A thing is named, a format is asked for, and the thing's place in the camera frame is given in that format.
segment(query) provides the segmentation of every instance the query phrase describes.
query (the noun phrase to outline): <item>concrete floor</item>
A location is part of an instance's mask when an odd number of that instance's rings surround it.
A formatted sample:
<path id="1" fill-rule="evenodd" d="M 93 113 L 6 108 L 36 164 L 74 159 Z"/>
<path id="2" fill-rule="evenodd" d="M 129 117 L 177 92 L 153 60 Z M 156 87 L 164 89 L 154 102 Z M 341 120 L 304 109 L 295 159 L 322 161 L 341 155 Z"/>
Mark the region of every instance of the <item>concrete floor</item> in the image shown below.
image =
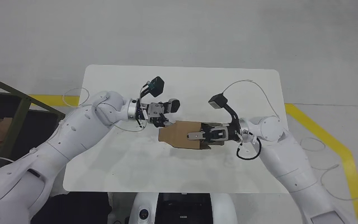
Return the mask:
<path id="1" fill-rule="evenodd" d="M 0 1 L 0 77 L 27 94 L 61 95 L 81 86 L 90 64 L 275 69 L 285 102 L 357 163 L 357 11 L 355 0 Z M 288 118 L 297 140 L 312 137 Z M 316 167 L 340 163 L 330 149 L 307 154 Z M 341 168 L 325 179 L 350 197 Z M 131 197 L 118 197 L 121 207 Z M 301 223 L 289 195 L 233 198 L 241 223 Z M 351 202 L 337 203 L 353 211 Z"/>

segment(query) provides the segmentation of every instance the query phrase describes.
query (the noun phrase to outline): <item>white table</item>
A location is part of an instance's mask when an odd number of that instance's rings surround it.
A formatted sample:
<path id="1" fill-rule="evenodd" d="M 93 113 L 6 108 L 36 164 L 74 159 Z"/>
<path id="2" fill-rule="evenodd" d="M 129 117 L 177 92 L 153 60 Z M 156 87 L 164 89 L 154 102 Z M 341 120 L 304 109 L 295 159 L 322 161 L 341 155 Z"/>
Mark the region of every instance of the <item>white table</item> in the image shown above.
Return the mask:
<path id="1" fill-rule="evenodd" d="M 179 99 L 179 111 L 167 115 L 171 120 L 230 122 L 230 115 L 213 109 L 208 100 L 234 81 L 251 79 L 264 89 L 287 128 L 280 77 L 274 70 L 92 65 L 86 69 L 83 87 L 91 95 L 112 90 L 136 98 L 140 88 L 156 76 L 165 81 L 164 92 L 157 98 L 148 95 L 143 102 Z M 273 115 L 265 96 L 252 83 L 236 83 L 225 96 L 239 117 Z M 85 98 L 82 91 L 80 102 Z M 119 125 L 138 128 L 136 122 Z M 242 150 L 242 156 L 253 156 L 251 145 L 246 147 L 248 152 Z M 63 186 L 75 192 L 287 193 L 260 159 L 240 160 L 236 148 L 235 142 L 202 151 L 172 148 L 158 142 L 153 125 L 140 133 L 113 128 L 67 165 Z"/>

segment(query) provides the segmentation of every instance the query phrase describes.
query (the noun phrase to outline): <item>yellow tape line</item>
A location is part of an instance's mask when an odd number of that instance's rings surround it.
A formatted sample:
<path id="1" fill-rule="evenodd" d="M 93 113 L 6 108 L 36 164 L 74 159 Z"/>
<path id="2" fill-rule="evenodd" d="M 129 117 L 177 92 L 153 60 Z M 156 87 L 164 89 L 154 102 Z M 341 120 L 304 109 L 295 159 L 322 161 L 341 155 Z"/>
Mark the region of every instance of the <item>yellow tape line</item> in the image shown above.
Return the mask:
<path id="1" fill-rule="evenodd" d="M 286 113 L 291 115 L 300 124 L 302 124 L 307 130 L 312 132 L 317 138 L 319 138 L 326 146 L 331 148 L 338 154 L 342 160 L 343 170 L 345 172 L 348 188 L 352 198 L 358 197 L 358 172 L 354 162 L 352 152 L 341 142 L 336 140 L 331 134 L 314 122 L 310 117 L 305 115 L 293 104 L 285 104 Z M 353 207 L 358 217 L 358 200 L 353 201 Z"/>
<path id="2" fill-rule="evenodd" d="M 49 106 L 67 106 L 59 95 L 29 95 Z M 78 106 L 79 96 L 65 96 L 65 101 L 72 106 Z"/>

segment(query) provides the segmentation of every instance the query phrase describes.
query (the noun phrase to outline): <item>metal frame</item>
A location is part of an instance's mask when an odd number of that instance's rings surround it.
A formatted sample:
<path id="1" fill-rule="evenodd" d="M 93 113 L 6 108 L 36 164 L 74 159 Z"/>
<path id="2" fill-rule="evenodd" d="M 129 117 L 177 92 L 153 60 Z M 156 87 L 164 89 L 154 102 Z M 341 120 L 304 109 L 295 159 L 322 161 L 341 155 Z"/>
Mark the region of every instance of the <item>metal frame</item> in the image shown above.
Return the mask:
<path id="1" fill-rule="evenodd" d="M 21 98 L 20 104 L 17 107 L 15 116 L 12 119 L 10 127 L 6 133 L 5 140 L 0 144 L 0 157 L 8 158 L 11 155 L 13 146 L 15 145 L 17 136 L 22 128 L 23 122 L 25 121 L 26 114 L 29 111 L 31 104 L 40 106 L 41 108 L 48 110 L 51 113 L 54 113 L 58 116 L 58 121 L 62 120 L 65 117 L 65 114 L 52 108 L 51 106 L 40 102 L 37 99 L 32 98 L 31 96 L 26 95 L 19 90 L 8 86 L 7 84 L 0 82 L 0 88 L 9 92 L 11 95 L 18 96 Z"/>

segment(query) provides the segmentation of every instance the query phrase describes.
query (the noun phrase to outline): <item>cardboard box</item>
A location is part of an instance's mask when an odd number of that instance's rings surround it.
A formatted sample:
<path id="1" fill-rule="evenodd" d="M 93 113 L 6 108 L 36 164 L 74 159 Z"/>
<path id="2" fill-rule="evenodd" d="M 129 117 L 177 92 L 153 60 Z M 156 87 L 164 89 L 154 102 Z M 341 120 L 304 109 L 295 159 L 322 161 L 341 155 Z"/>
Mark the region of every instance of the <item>cardboard box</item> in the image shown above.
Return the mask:
<path id="1" fill-rule="evenodd" d="M 190 132 L 200 132 L 201 122 L 176 121 L 174 124 L 159 129 L 158 140 L 166 142 L 175 148 L 189 148 L 193 150 L 210 149 L 207 144 L 200 140 L 189 140 L 187 138 Z"/>

